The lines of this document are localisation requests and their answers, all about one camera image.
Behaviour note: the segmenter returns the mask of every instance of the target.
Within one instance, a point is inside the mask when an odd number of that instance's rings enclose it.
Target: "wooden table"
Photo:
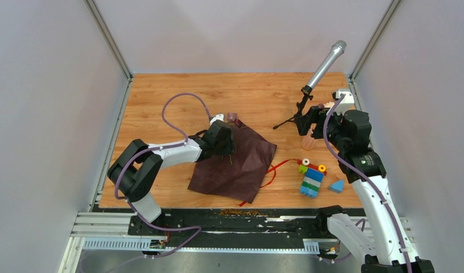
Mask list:
[[[161,119],[163,104],[173,95],[193,92],[204,99],[212,115],[235,112],[249,127],[268,141],[277,145],[272,162],[276,165],[285,159],[309,158],[311,163],[324,164],[328,174],[322,181],[317,198],[299,193],[303,175],[298,164],[288,162],[277,169],[274,182],[259,190],[252,204],[242,208],[318,208],[340,205],[344,208],[362,207],[352,186],[345,184],[344,191],[334,193],[327,188],[332,183],[346,179],[337,161],[318,141],[312,151],[301,149],[302,137],[293,123],[277,130],[272,126],[290,118],[302,98],[301,88],[311,73],[204,73],[204,74],[152,74],[136,75],[126,105],[120,132],[114,148],[113,160],[133,140],[141,138],[146,143],[178,141],[183,136],[168,127]],[[338,88],[346,88],[343,73],[328,73],[314,89],[310,105],[331,101],[331,94]],[[166,118],[192,135],[209,127],[202,105],[196,98],[182,96],[166,110]],[[194,163],[180,164],[160,170],[151,193],[158,205],[164,208],[238,208],[241,201],[223,196],[204,195],[187,189]],[[267,174],[264,183],[270,180]],[[116,200],[114,185],[107,180],[102,192],[100,207],[127,207]]]

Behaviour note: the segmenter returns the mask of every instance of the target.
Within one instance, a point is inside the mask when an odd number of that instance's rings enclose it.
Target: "dark red fabric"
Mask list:
[[[277,145],[240,120],[232,126],[232,136],[237,151],[231,157],[213,156],[196,163],[188,189],[251,203],[272,163]]]

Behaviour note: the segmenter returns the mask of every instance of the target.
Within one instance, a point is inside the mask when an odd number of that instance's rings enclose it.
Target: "microphone head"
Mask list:
[[[338,47],[342,50],[342,53],[346,50],[347,44],[343,40],[338,40],[332,47]]]

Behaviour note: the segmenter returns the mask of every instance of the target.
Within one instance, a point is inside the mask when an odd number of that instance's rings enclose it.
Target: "wooden tabletop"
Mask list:
[[[297,108],[295,103],[302,99],[301,88],[312,73],[200,73],[200,74],[146,74],[136,75],[126,105],[124,117],[114,148],[114,162],[126,146],[140,138],[146,143],[168,143],[183,139],[183,136],[168,127],[161,119],[163,104],[173,95],[192,92],[207,104],[212,115],[235,112],[250,128],[266,140],[277,145],[273,165],[291,158],[309,158],[312,164],[324,164],[327,176],[322,181],[317,198],[299,193],[303,175],[298,165],[285,163],[277,169],[271,185],[261,188],[251,204],[242,208],[320,208],[340,205],[344,208],[362,207],[352,186],[345,183],[342,193],[327,188],[332,183],[346,179],[337,161],[329,153],[323,140],[319,140],[312,151],[301,148],[299,136],[293,123],[277,130],[272,127],[290,118]],[[343,73],[328,73],[314,89],[314,99],[306,108],[331,101],[331,94],[346,88]],[[209,127],[207,115],[200,102],[190,96],[175,99],[166,109],[166,118],[188,135]],[[204,195],[189,191],[188,184],[194,164],[185,163],[160,170],[151,193],[159,206],[164,208],[239,208],[241,201],[223,196]],[[267,174],[264,184],[272,177]],[[106,180],[101,208],[127,207],[116,200],[114,185]]]

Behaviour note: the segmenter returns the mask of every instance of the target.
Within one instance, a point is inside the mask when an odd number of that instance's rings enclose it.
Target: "gray floor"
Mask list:
[[[142,256],[138,251],[92,250],[81,255],[82,272],[105,273],[123,262]],[[312,255],[303,254],[242,254],[242,253],[175,253],[169,257],[138,259],[118,268],[125,272],[360,272],[361,264],[351,257],[336,264],[319,262]]]

